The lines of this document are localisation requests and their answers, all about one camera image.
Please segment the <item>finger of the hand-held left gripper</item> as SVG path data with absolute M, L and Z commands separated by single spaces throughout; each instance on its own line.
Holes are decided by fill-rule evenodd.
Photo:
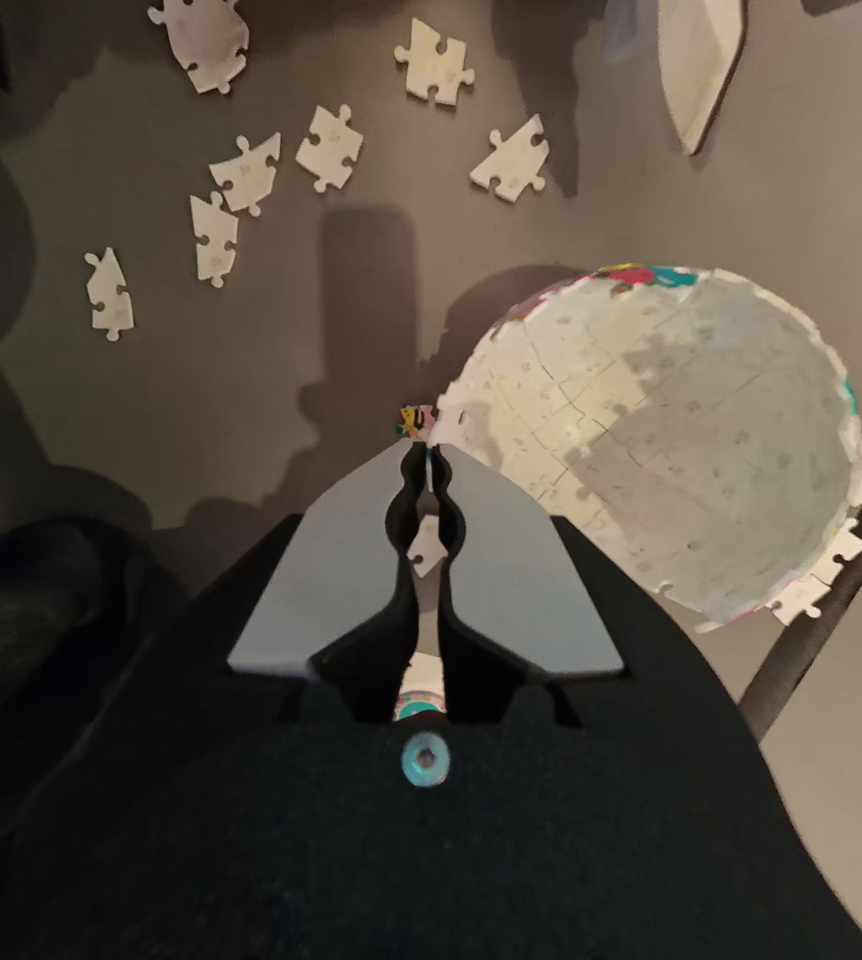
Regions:
M 681 148 L 707 138 L 747 37 L 745 1 L 659 1 L 657 56 L 665 102 Z

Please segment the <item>colourful puzzle ball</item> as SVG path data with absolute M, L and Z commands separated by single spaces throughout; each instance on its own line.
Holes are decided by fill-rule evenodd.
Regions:
M 726 270 L 625 264 L 509 309 L 437 400 L 450 444 L 708 632 L 818 618 L 862 552 L 862 422 L 812 320 Z

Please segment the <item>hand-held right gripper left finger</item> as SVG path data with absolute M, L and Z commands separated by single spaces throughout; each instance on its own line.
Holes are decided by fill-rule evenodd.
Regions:
M 396 444 L 331 486 L 297 522 L 229 653 L 236 673 L 323 684 L 358 721 L 389 721 L 415 651 L 408 548 L 427 447 Z

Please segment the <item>white puzzle piece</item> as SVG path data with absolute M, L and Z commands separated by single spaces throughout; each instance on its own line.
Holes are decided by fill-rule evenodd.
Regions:
M 249 29 L 236 1 L 162 1 L 149 20 L 166 28 L 174 58 L 197 94 L 228 95 L 246 67 Z
M 234 265 L 238 218 L 224 209 L 218 191 L 211 192 L 209 199 L 189 196 L 189 207 L 196 243 L 197 279 L 221 289 Z
M 337 114 L 316 106 L 308 136 L 296 151 L 297 165 L 314 178 L 319 195 L 329 188 L 341 190 L 354 172 L 364 137 L 350 126 L 351 118 L 352 110 L 346 103 Z
M 509 204 L 515 204 L 527 188 L 540 193 L 546 184 L 541 169 L 550 153 L 544 133 L 539 113 L 509 138 L 494 128 L 488 136 L 491 154 L 468 174 L 472 185 L 490 191 L 496 183 L 494 195 Z
M 276 176 L 275 164 L 280 159 L 281 134 L 252 147 L 243 135 L 237 136 L 238 154 L 230 159 L 210 163 L 209 172 L 231 212 L 245 210 L 253 218 L 261 214 L 260 202 L 267 198 Z
M 100 255 L 88 252 L 84 260 L 92 270 L 86 283 L 91 328 L 103 332 L 108 342 L 118 342 L 122 333 L 135 326 L 131 296 L 118 258 L 107 246 Z
M 438 107 L 455 108 L 462 88 L 471 88 L 476 73 L 465 64 L 464 41 L 440 34 L 424 21 L 411 20 L 410 45 L 396 45 L 393 55 L 400 66 L 407 66 L 406 90 L 410 96 Z

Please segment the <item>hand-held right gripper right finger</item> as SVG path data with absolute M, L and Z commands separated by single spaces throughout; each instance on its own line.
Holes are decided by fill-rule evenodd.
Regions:
M 521 688 L 620 676 L 625 662 L 547 511 L 452 444 L 433 448 L 433 481 L 450 719 L 500 721 Z

